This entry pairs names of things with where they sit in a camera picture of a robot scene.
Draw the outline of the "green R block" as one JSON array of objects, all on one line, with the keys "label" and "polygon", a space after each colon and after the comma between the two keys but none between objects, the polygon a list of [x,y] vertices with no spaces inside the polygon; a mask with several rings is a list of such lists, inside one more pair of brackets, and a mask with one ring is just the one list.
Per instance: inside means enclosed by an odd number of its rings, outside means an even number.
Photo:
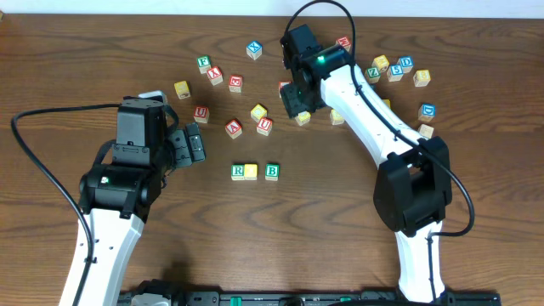
[{"label": "green R block", "polygon": [[245,179],[245,166],[243,164],[234,164],[231,166],[230,176],[232,180]]}]

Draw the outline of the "green B block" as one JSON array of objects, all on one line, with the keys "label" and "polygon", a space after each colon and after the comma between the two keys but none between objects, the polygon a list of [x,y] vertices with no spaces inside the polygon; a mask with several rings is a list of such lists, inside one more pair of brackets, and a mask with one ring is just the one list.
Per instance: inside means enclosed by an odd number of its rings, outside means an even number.
[{"label": "green B block", "polygon": [[265,167],[265,179],[269,181],[277,181],[280,176],[280,165],[267,163]]}]

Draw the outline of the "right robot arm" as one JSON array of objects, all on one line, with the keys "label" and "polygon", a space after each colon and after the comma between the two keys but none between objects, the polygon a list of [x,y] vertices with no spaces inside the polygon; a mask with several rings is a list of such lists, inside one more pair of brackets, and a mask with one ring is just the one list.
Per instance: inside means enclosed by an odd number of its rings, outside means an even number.
[{"label": "right robot arm", "polygon": [[445,168],[449,151],[440,138],[425,139],[403,123],[366,81],[351,54],[323,48],[307,25],[280,39],[283,63],[293,81],[280,89],[290,118],[329,106],[343,117],[377,166],[373,203],[395,234],[399,250],[399,290],[411,302],[431,303],[444,291],[438,249],[428,234],[440,231],[451,203]]}]

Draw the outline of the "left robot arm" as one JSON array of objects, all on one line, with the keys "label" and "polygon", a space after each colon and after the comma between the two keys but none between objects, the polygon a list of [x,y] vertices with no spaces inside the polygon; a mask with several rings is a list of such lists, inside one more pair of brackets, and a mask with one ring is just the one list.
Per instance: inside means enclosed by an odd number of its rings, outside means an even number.
[{"label": "left robot arm", "polygon": [[180,127],[161,91],[126,97],[116,137],[103,143],[80,180],[76,249],[60,302],[114,305],[152,203],[168,174],[206,158],[197,123]]}]

